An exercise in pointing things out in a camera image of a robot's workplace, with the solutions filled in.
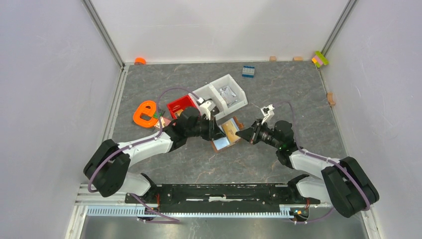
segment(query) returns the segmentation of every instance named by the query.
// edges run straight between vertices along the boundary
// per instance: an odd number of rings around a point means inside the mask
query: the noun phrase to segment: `white container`
[[[230,89],[236,94],[237,102],[233,103],[230,106],[227,106],[226,101],[218,92],[220,88],[230,86]],[[242,108],[243,106],[248,104],[248,100],[246,99],[245,92],[242,88],[236,83],[233,77],[230,74],[227,74],[197,90],[193,91],[198,97],[202,97],[204,100],[212,99],[219,109],[220,113],[215,115],[215,119],[219,120],[224,116],[227,116],[234,111]],[[191,94],[189,96],[194,99],[194,102],[197,104],[195,97]]]

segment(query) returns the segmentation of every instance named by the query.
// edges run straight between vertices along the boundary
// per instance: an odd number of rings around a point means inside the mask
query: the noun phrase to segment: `red container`
[[[192,98],[187,95],[167,104],[167,108],[169,109],[169,112],[173,119],[177,118],[176,112],[180,110],[184,111],[189,106],[196,108],[194,102],[192,101]]]

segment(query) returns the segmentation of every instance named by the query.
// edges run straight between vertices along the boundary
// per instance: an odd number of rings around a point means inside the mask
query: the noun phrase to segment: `orange semicircular object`
[[[133,114],[133,121],[142,127],[151,128],[158,122],[158,119],[154,118],[154,113],[157,110],[157,105],[154,101],[144,101],[142,102],[138,109]],[[143,115],[151,117],[150,120],[145,120],[142,118]]]

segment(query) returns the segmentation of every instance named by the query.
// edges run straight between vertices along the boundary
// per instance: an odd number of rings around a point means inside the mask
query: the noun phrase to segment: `pink object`
[[[322,65],[322,66],[324,65],[324,63],[321,61],[321,59],[318,56],[314,56],[314,58],[315,58],[316,61],[318,61],[318,63],[320,65]]]

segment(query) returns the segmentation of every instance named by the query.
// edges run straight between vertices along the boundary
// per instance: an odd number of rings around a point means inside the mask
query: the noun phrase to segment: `white backdrop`
[[[92,0],[125,62],[310,59],[347,0]]]
[[[0,238],[63,238],[119,67],[78,0],[0,7]]]
[[[421,238],[422,2],[359,1],[323,68],[350,156],[380,194],[385,239]]]

